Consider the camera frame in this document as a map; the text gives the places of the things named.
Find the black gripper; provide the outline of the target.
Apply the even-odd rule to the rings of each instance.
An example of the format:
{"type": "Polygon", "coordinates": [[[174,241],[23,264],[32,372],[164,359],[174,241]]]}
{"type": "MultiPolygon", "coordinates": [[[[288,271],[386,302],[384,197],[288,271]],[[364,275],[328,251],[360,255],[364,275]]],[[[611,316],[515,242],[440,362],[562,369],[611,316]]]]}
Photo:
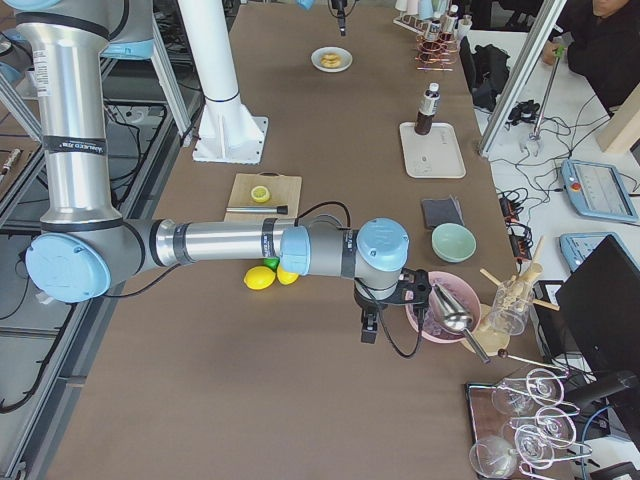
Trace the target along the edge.
{"type": "Polygon", "coordinates": [[[346,17],[348,15],[347,0],[329,0],[329,11],[338,19],[338,28],[341,36],[346,36],[346,17]]]}
{"type": "Polygon", "coordinates": [[[358,278],[354,280],[354,299],[361,309],[360,341],[365,344],[374,344],[384,307],[379,304],[369,288],[358,278]]]}

